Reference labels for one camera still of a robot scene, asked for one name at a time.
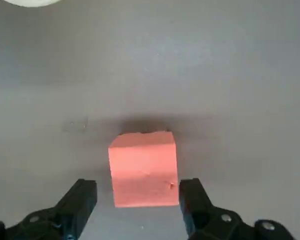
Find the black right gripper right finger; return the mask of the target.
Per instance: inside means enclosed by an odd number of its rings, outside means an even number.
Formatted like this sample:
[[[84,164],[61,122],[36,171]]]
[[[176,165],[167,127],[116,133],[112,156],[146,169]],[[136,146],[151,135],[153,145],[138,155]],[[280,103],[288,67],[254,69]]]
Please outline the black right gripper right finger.
[[[234,211],[214,206],[198,178],[179,183],[179,204],[189,240],[293,240],[281,223],[257,220],[246,224]]]

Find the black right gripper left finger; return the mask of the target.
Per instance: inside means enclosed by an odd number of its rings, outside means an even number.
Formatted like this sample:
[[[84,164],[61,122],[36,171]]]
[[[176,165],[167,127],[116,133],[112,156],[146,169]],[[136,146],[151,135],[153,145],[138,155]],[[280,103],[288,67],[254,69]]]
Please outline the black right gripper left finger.
[[[55,206],[34,211],[11,227],[0,221],[0,240],[77,240],[97,201],[97,182],[78,179]]]

